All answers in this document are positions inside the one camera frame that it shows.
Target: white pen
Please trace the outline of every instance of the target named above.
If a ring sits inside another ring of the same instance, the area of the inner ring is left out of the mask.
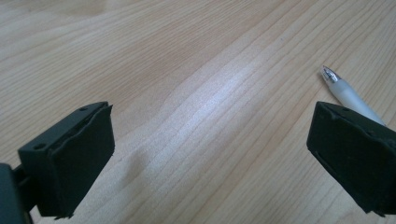
[[[368,119],[384,125],[384,121],[359,97],[359,95],[343,79],[332,71],[332,69],[323,66],[322,75],[326,84],[329,86],[332,94],[345,107],[352,109]]]

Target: wooden surface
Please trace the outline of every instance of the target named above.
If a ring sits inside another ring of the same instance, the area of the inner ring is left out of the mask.
[[[0,162],[109,101],[114,156],[36,223],[395,223],[306,148],[323,64],[396,130],[394,0],[1,1]]]

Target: light wood desk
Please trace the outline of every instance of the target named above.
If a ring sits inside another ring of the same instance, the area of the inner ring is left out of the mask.
[[[306,148],[323,64],[396,130],[394,0],[1,1],[0,162],[109,101],[115,154],[56,223],[395,223]]]

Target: ballpoint pen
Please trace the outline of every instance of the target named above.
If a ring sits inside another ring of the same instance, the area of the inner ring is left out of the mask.
[[[364,117],[385,126],[384,121],[359,97],[359,95],[341,79],[334,71],[326,66],[322,67],[322,76],[332,94],[345,107],[352,109]]]

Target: silver pen tip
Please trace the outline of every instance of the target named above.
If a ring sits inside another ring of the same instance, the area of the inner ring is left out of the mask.
[[[341,79],[332,69],[324,65],[322,66],[321,73],[327,85],[331,85]]]

